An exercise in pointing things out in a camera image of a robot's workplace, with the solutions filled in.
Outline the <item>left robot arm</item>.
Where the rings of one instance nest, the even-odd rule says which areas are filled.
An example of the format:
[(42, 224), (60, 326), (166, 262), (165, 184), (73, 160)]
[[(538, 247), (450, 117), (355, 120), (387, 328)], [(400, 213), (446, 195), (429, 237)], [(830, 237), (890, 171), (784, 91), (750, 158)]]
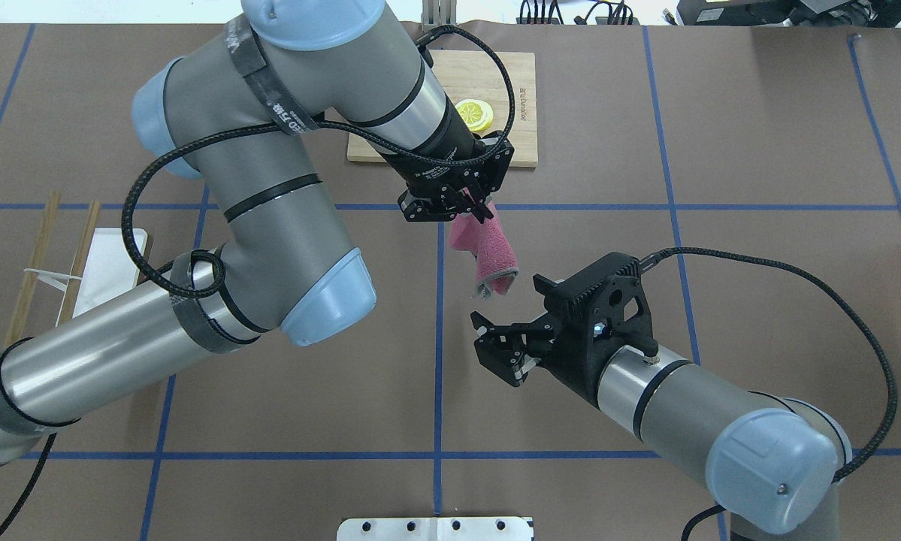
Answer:
[[(492, 219), (513, 152), (471, 133), (427, 46), (385, 1), (244, 1), (224, 30), (142, 86), (133, 123), (155, 161), (121, 213), (131, 291), (0, 352), (0, 466), (83, 415), (273, 328), (309, 346), (360, 321), (376, 294), (360, 249), (302, 143), (333, 129), (382, 153), (406, 183), (408, 222)], [(231, 240), (151, 267), (133, 236), (161, 169), (206, 182)]]

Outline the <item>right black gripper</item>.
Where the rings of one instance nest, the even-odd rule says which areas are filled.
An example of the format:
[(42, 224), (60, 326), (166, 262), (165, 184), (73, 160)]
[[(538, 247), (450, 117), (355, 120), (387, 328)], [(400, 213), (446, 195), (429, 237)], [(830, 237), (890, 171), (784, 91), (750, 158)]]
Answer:
[[(481, 313), (471, 313), (471, 323), (479, 339), (499, 341), (473, 345), (479, 363), (509, 386), (522, 386), (530, 370), (538, 366), (593, 407), (598, 405), (605, 366), (625, 346), (621, 337), (595, 339), (591, 333), (559, 325), (547, 314), (529, 323), (498, 325)], [(527, 343), (527, 352), (523, 346), (508, 345), (517, 342)]]

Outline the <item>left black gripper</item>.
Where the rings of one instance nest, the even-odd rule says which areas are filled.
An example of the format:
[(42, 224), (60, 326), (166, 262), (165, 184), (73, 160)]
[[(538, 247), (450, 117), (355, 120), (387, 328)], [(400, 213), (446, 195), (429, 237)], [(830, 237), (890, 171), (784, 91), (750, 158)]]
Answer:
[(407, 188), (398, 206), (408, 222), (449, 222), (462, 215), (486, 223), (494, 219), (492, 195), (501, 188), (512, 158), (507, 138), (491, 157), (467, 167), (432, 165), (399, 155), (398, 173)]

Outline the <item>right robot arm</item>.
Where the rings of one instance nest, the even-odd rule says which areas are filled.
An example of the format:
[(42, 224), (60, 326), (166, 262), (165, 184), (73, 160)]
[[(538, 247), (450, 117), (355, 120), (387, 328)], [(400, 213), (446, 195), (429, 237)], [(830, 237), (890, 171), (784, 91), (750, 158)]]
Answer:
[(480, 363), (518, 387), (533, 367), (576, 391), (700, 483), (731, 515), (733, 540), (839, 540), (844, 428), (793, 397), (746, 391), (661, 346), (649, 319), (587, 325), (471, 322)]

